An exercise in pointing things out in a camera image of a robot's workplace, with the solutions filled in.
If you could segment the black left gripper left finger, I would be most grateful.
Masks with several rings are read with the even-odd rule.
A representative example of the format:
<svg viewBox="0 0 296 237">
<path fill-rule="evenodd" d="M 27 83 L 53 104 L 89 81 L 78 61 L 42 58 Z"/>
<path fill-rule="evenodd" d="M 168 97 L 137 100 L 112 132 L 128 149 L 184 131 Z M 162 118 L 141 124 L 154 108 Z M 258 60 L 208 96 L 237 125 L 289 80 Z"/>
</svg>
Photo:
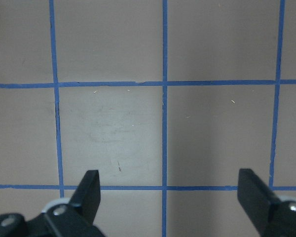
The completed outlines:
<svg viewBox="0 0 296 237">
<path fill-rule="evenodd" d="M 99 172 L 88 170 L 71 198 L 49 202 L 37 217 L 1 214 L 0 237 L 103 237 L 93 224 L 100 201 Z"/>
</svg>

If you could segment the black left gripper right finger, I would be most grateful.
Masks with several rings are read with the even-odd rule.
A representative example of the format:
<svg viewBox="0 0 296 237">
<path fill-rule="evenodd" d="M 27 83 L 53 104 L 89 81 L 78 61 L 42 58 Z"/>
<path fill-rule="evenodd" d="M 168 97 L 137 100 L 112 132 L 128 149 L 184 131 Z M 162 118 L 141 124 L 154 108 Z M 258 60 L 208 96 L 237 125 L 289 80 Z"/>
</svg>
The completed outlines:
<svg viewBox="0 0 296 237">
<path fill-rule="evenodd" d="M 296 197 L 276 195 L 251 169 L 241 168 L 237 198 L 261 237 L 296 237 Z"/>
</svg>

